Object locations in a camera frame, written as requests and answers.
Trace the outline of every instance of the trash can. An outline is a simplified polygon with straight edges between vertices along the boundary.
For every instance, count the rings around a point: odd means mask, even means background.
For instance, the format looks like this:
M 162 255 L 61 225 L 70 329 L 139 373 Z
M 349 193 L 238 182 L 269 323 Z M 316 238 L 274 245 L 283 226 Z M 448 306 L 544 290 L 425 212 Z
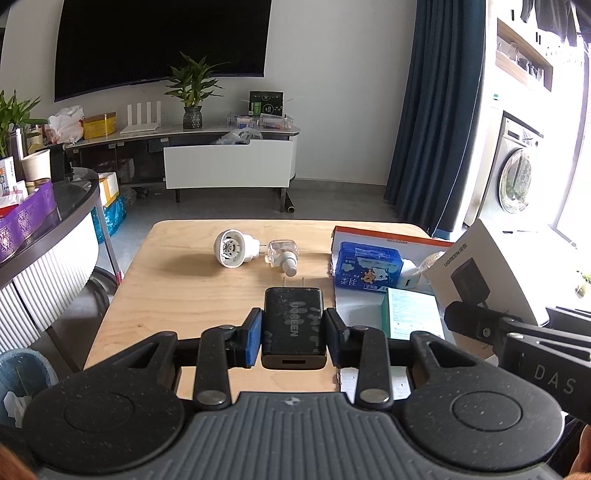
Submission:
M 0 423 L 15 426 L 4 407 L 8 392 L 17 397 L 34 398 L 58 382 L 56 371 L 47 358 L 28 348 L 9 350 L 0 355 Z

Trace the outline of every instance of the shelf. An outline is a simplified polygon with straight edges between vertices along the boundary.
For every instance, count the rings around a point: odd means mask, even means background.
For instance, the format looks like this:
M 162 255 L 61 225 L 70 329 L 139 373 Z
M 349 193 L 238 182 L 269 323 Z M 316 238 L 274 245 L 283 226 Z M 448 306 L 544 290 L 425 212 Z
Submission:
M 509 25 L 503 22 L 500 18 L 496 21 L 496 34 L 508 43 L 515 42 L 517 50 L 528 59 L 537 69 L 544 69 L 544 84 L 542 85 L 524 69 L 519 67 L 515 62 L 511 61 L 507 56 L 501 52 L 496 52 L 496 66 L 507 72 L 509 75 L 517 79 L 526 87 L 534 91 L 543 92 L 544 90 L 552 91 L 552 76 L 554 69 L 552 64 L 535 49 L 527 40 L 513 30 Z
M 542 85 L 541 82 L 538 82 L 529 73 L 527 73 L 524 69 L 522 69 L 514 61 L 510 60 L 509 57 L 507 57 L 506 55 L 504 55 L 500 51 L 496 52 L 495 64 L 501 70 L 507 72 L 514 79 L 521 82 L 523 85 L 525 85 L 530 90 L 533 90 L 535 92 L 548 93 L 548 90 L 544 87 L 544 85 Z

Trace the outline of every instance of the dark blue curtain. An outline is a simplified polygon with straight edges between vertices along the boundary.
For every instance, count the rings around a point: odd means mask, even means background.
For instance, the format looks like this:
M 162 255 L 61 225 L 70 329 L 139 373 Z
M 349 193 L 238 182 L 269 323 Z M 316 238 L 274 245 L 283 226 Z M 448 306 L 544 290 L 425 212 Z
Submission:
M 413 53 L 384 198 L 446 236 L 466 184 L 480 102 L 486 0 L 417 0 Z

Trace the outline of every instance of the potted plant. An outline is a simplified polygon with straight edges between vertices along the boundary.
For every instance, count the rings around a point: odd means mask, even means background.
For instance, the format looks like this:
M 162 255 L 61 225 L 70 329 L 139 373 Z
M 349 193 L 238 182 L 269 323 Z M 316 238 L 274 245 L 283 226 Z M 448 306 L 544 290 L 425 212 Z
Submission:
M 22 130 L 27 125 L 47 123 L 45 119 L 31 118 L 31 110 L 39 101 L 37 97 L 34 100 L 19 102 L 16 90 L 6 100 L 4 90 L 0 92 L 0 158 L 12 155 L 15 160 L 22 160 L 23 152 L 27 152 Z M 39 133 L 30 133 L 28 136 L 36 135 Z
M 203 117 L 201 115 L 201 101 L 207 97 L 221 97 L 213 93 L 216 88 L 222 88 L 217 84 L 217 79 L 212 78 L 212 70 L 217 65 L 208 65 L 205 57 L 200 61 L 195 61 L 188 55 L 181 52 L 187 64 L 178 69 L 170 67 L 173 75 L 168 78 L 172 85 L 167 85 L 172 90 L 165 95 L 180 98 L 184 103 L 185 114 L 183 116 L 183 128 L 201 128 L 203 126 Z

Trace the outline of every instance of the gray floor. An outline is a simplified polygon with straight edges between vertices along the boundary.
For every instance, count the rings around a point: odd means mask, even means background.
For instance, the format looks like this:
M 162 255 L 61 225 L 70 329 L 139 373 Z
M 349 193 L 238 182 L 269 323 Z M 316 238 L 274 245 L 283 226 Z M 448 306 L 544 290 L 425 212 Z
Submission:
M 301 188 L 289 190 L 295 213 L 278 211 L 278 192 L 273 189 L 182 190 L 181 203 L 176 203 L 174 191 L 151 188 L 146 199 L 137 199 L 127 208 L 127 218 L 112 237 L 119 265 L 127 270 L 152 226 L 162 220 L 278 218 L 397 221 L 392 207 L 382 198 L 383 187 L 313 181 L 300 184 Z M 111 270 L 104 245 L 100 247 L 98 265 Z M 86 362 L 100 322 L 93 294 L 85 289 L 54 324 L 56 332 L 81 367 Z M 32 348 L 50 360 L 60 378 L 71 374 L 47 334 L 44 333 Z

